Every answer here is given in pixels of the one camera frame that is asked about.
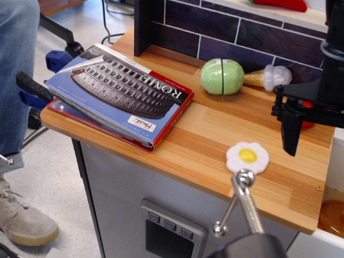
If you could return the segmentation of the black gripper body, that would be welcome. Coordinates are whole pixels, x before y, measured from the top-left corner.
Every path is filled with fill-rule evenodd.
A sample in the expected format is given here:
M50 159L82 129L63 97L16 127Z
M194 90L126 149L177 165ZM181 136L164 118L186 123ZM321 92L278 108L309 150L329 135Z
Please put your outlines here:
M301 121L315 124L343 126L343 86L321 83L278 85L274 87L276 100L271 114L279 121L290 112Z

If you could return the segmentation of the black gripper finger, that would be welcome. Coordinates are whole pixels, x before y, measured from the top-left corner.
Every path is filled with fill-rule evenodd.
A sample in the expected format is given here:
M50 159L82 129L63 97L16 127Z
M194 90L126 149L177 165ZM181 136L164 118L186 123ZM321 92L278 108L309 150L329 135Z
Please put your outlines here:
M302 123L303 121L293 114L285 114L282 119L283 149L291 156L296 155Z

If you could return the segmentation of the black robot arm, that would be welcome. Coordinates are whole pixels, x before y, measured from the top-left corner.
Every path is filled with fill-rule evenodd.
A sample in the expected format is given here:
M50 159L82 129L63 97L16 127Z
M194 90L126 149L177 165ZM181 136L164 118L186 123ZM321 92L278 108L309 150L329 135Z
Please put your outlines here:
M328 32L321 43L321 77L313 82L278 85L271 114L281 124L283 149L296 155L303 122L343 127L343 1L326 2Z

